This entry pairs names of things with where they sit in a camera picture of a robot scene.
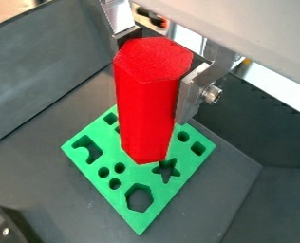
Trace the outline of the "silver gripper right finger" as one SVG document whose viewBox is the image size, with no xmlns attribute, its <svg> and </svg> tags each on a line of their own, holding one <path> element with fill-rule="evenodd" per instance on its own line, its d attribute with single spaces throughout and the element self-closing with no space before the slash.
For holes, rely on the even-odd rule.
<svg viewBox="0 0 300 243">
<path fill-rule="evenodd" d="M 241 55 L 207 40 L 203 55 L 195 54 L 190 70 L 179 82 L 174 120 L 184 124 L 196 114 L 200 103 L 212 104 L 218 101 L 222 89 L 214 82 L 231 70 Z"/>
</svg>

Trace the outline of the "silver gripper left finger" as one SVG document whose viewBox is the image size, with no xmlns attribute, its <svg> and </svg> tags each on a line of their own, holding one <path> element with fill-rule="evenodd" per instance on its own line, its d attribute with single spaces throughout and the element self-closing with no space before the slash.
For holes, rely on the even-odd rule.
<svg viewBox="0 0 300 243">
<path fill-rule="evenodd" d="M 114 56 L 124 42 L 140 36 L 140 28 L 135 24 L 130 0 L 99 0 L 99 11 L 104 43 Z"/>
</svg>

